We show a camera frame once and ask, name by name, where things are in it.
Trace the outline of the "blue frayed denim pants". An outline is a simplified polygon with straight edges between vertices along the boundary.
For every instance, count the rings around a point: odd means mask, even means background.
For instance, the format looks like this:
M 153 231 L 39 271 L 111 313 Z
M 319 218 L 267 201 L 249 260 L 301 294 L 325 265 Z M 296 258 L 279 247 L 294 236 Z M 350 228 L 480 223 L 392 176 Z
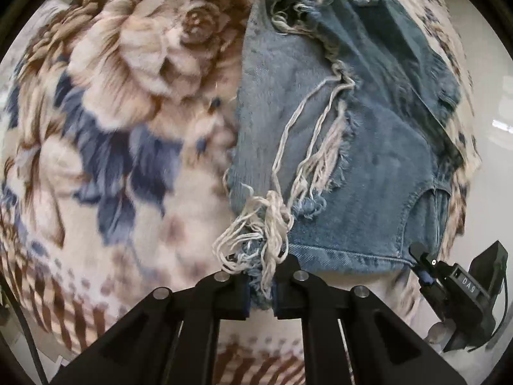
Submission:
M 463 161 L 446 132 L 459 100 L 399 0 L 255 0 L 223 266 L 266 307 L 287 255 L 376 274 L 411 266 L 413 243 L 439 251 Z

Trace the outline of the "floral fleece blanket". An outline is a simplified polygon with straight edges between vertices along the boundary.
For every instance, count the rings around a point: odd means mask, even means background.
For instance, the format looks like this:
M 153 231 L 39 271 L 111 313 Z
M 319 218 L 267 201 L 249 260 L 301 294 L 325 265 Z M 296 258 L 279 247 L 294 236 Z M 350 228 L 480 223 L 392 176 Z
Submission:
M 1 270 L 79 355 L 217 266 L 252 0 L 50 0 L 9 50 Z

